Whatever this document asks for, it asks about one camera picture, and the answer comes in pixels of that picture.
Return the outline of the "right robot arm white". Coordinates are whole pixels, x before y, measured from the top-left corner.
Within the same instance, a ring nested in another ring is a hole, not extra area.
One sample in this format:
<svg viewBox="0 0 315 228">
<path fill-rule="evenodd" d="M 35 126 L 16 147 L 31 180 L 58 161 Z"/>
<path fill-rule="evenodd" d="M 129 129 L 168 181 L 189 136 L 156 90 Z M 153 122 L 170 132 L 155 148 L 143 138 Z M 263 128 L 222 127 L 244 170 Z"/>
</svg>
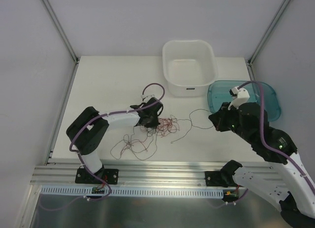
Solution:
<svg viewBox="0 0 315 228">
<path fill-rule="evenodd" d="M 230 160 L 220 171 L 207 172 L 212 186 L 242 186 L 252 191 L 281 214 L 293 228 L 315 226 L 315 184 L 302 169 L 297 147 L 290 136 L 269 125 L 267 112 L 257 103 L 244 103 L 238 108 L 224 102 L 209 115 L 216 131 L 231 131 L 250 144 L 256 154 L 277 171 L 285 183 L 281 188 L 254 175 L 241 163 Z"/>
</svg>

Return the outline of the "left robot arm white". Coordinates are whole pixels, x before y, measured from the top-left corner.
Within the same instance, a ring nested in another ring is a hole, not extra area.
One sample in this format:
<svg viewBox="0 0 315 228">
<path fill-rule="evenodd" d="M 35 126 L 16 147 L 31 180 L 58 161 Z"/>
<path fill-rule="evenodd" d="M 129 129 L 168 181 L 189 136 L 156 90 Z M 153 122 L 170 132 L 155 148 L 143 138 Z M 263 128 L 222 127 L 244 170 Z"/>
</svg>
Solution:
<svg viewBox="0 0 315 228">
<path fill-rule="evenodd" d="M 118 183 L 118 169 L 106 169 L 96 149 L 109 130 L 126 127 L 156 128 L 163 104 L 155 97 L 143 99 L 140 105 L 131 105 L 125 111 L 99 114 L 92 106 L 87 107 L 66 130 L 70 151 L 77 153 L 82 166 L 77 170 L 76 184 Z"/>
</svg>

